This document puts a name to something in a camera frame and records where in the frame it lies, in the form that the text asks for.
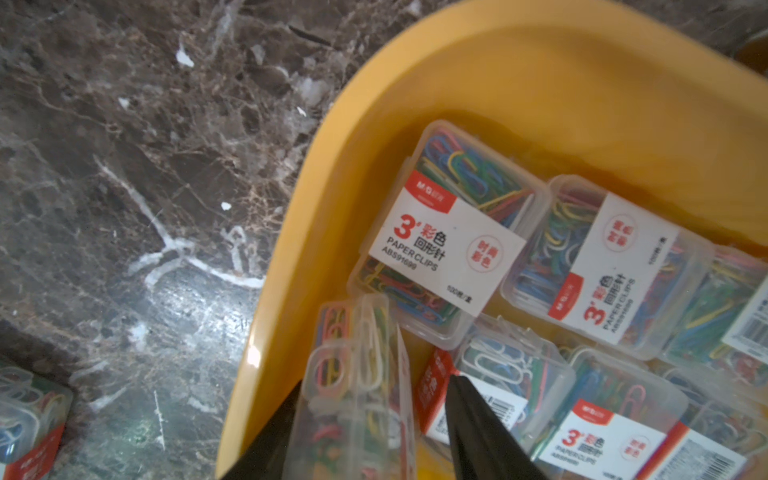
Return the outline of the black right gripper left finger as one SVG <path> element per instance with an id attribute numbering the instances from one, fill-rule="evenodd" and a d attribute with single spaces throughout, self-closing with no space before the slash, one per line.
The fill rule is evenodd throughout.
<path id="1" fill-rule="evenodd" d="M 299 403 L 298 382 L 223 480 L 280 480 Z"/>

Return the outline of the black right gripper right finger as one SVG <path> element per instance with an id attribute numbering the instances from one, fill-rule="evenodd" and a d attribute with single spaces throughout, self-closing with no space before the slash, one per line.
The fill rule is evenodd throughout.
<path id="1" fill-rule="evenodd" d="M 457 479 L 546 479 L 468 377 L 450 377 L 445 410 Z"/>

